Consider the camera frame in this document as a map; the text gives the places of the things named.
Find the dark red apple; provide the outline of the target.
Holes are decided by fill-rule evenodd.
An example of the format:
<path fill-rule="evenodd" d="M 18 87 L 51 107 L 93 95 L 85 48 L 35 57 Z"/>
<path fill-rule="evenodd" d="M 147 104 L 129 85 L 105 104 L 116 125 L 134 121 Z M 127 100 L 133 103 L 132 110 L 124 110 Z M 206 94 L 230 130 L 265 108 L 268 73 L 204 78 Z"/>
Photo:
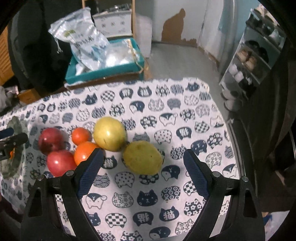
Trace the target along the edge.
<path fill-rule="evenodd" d="M 44 129 L 39 136 L 38 147 L 41 153 L 46 156 L 51 152 L 65 149 L 62 132 L 57 128 Z"/>

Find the bright red apple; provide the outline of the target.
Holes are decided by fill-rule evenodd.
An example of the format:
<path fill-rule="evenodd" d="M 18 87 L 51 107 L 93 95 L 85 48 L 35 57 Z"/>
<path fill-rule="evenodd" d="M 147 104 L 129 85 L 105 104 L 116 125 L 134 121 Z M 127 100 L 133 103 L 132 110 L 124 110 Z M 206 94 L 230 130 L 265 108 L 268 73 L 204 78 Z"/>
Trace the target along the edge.
<path fill-rule="evenodd" d="M 60 177 L 77 167 L 73 154 L 68 150 L 59 150 L 48 154 L 47 166 L 54 177 Z"/>

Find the green-yellow pear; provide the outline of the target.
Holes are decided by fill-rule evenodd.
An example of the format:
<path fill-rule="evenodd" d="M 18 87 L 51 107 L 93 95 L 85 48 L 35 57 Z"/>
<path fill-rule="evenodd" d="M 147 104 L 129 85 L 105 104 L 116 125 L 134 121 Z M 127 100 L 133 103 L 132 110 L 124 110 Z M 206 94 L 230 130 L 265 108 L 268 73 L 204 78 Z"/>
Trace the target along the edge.
<path fill-rule="evenodd" d="M 128 144 L 122 158 L 127 168 L 139 175 L 155 175 L 163 164 L 163 157 L 158 149 L 147 141 Z"/>

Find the dark green patterned plate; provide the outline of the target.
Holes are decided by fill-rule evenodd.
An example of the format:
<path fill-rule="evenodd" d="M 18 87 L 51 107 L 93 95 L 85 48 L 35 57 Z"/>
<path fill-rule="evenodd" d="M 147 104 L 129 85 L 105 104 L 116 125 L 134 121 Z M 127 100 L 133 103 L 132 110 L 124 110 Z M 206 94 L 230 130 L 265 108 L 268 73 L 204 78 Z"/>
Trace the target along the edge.
<path fill-rule="evenodd" d="M 26 123 L 13 116 L 1 130 L 1 175 L 4 179 L 12 178 L 18 172 L 27 142 Z"/>

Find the small orange tangerine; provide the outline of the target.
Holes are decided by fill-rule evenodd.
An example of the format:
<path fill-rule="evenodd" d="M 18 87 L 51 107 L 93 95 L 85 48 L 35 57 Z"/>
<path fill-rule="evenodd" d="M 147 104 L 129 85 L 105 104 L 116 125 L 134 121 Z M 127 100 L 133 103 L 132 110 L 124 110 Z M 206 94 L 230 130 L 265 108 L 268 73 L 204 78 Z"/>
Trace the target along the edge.
<path fill-rule="evenodd" d="M 77 146 L 84 142 L 91 141 L 91 139 L 91 133 L 85 128 L 79 127 L 72 132 L 72 142 Z"/>

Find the black hanging coat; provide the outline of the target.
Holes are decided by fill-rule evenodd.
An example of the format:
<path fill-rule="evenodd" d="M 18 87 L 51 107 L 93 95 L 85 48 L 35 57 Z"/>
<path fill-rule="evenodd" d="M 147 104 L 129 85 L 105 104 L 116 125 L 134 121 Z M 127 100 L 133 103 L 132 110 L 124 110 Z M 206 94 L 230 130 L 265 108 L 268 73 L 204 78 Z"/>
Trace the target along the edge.
<path fill-rule="evenodd" d="M 64 85 L 70 45 L 48 30 L 81 6 L 81 1 L 27 1 L 13 17 L 8 25 L 9 55 L 21 90 L 34 88 L 45 95 Z"/>

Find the yellow-green pear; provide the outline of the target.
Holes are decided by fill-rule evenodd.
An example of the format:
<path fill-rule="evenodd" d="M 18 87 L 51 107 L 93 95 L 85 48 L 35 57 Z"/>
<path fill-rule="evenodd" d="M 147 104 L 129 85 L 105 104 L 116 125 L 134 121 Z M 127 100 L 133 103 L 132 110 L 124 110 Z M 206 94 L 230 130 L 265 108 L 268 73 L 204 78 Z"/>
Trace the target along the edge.
<path fill-rule="evenodd" d="M 99 147 L 111 152 L 119 152 L 126 145 L 127 139 L 122 123 L 108 116 L 96 122 L 93 138 Z"/>

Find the patterned plastic bag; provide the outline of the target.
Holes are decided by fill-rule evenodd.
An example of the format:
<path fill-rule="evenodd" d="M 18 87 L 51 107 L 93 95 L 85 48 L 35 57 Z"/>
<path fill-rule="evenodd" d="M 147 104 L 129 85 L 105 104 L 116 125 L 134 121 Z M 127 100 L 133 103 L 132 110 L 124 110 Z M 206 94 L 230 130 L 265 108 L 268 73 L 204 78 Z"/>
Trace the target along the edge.
<path fill-rule="evenodd" d="M 48 32 L 69 43 L 75 59 L 89 70 L 96 71 L 103 66 L 110 43 L 95 27 L 89 7 L 55 21 Z"/>

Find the cat pattern tablecloth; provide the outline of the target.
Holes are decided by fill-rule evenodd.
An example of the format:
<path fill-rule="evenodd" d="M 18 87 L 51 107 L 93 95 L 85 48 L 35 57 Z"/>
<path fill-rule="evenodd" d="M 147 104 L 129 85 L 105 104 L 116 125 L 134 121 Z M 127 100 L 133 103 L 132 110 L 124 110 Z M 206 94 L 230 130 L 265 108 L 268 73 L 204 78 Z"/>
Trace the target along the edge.
<path fill-rule="evenodd" d="M 104 163 L 82 205 L 103 240 L 159 240 L 187 232 L 205 203 L 183 164 L 192 149 L 213 171 L 239 178 L 225 122 L 206 84 L 196 78 L 110 83 L 45 97 L 1 117 L 1 128 L 18 118 L 28 142 L 16 167 L 1 162 L 1 194 L 22 213 L 36 178 L 52 177 L 38 139 L 46 128 L 65 135 L 75 151 L 73 131 L 94 131 L 110 116 L 125 127 L 127 141 L 152 143 L 163 156 L 153 176 L 124 165 L 121 153 L 106 152 Z"/>

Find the teal cardboard tray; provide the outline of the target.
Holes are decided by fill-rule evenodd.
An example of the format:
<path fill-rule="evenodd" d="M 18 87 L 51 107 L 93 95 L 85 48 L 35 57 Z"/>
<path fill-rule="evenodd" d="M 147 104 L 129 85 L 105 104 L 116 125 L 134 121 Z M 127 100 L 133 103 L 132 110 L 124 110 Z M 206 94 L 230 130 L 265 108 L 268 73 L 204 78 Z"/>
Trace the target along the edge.
<path fill-rule="evenodd" d="M 117 75 L 125 75 L 125 74 L 134 74 L 134 73 L 142 73 L 144 70 L 144 57 L 138 47 L 137 42 L 133 38 L 127 38 L 132 40 L 132 45 L 140 53 L 140 61 L 139 63 L 129 63 L 121 66 L 114 66 L 110 68 L 105 68 L 104 64 L 100 66 L 97 70 L 91 71 L 87 70 L 80 74 L 77 74 L 76 66 L 78 65 L 77 60 L 72 57 L 69 63 L 69 67 L 66 73 L 66 82 L 70 85 L 73 85 L 77 82 L 88 82 L 95 79 L 101 79 L 104 77 L 111 77 Z"/>

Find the clear plastic bag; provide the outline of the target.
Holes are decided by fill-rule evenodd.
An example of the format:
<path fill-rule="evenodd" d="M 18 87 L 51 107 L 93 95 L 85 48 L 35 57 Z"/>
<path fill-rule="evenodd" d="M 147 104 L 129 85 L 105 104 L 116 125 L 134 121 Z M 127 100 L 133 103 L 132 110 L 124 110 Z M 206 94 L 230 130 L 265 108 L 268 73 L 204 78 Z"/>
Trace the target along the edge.
<path fill-rule="evenodd" d="M 140 53 L 132 45 L 131 39 L 119 39 L 115 42 L 110 42 L 106 49 L 104 58 L 104 67 L 110 68 L 121 66 L 129 63 L 139 63 Z"/>

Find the white patterned storage box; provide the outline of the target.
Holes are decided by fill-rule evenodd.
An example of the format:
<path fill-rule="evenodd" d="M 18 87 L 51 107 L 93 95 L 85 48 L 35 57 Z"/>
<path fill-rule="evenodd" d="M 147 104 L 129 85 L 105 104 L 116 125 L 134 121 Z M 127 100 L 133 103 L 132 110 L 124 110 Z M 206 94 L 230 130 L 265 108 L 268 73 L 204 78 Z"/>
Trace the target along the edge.
<path fill-rule="evenodd" d="M 95 27 L 107 38 L 132 36 L 132 11 L 114 11 L 92 16 Z"/>

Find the wooden shelf rack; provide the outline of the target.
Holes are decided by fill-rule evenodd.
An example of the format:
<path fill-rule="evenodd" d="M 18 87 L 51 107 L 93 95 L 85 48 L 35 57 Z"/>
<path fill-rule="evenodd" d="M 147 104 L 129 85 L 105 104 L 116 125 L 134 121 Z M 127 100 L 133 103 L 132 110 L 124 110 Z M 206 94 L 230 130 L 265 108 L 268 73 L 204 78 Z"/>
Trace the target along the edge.
<path fill-rule="evenodd" d="M 107 39 L 134 37 L 135 1 L 81 1 L 91 8 L 95 27 Z"/>

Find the shoe rack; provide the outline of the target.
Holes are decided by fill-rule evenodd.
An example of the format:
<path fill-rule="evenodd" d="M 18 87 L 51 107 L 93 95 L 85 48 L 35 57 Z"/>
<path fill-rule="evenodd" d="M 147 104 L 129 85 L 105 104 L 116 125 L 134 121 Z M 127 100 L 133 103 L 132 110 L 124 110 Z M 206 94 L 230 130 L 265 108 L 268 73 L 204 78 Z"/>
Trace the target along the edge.
<path fill-rule="evenodd" d="M 245 30 L 220 81 L 224 106 L 238 111 L 250 99 L 278 59 L 286 34 L 262 5 L 250 10 Z"/>

